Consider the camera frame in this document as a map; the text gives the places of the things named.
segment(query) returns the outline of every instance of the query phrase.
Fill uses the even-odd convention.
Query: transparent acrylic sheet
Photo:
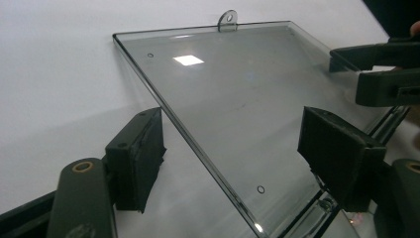
[[[114,40],[261,237],[281,234],[319,191],[296,151],[303,107],[329,110],[362,130],[383,115],[355,104],[357,75],[330,73],[329,50],[291,22],[226,33],[217,27],[124,33]]]

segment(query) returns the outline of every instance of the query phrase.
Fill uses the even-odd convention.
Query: black bracket
[[[364,212],[371,199],[377,203],[379,238],[420,237],[420,162],[383,161],[382,143],[407,112],[391,111],[372,138],[331,112],[304,108],[298,152],[345,210]]]
[[[371,107],[420,103],[420,35],[390,39],[387,44],[335,49],[330,55],[331,72],[372,70],[374,65],[399,67],[361,72],[356,103]]]
[[[238,13],[235,10],[225,12],[219,19],[217,29],[222,32],[235,32],[238,29]]]
[[[145,211],[165,150],[160,108],[139,113],[102,160],[68,165],[55,192],[0,215],[0,237],[116,237],[113,204]]]

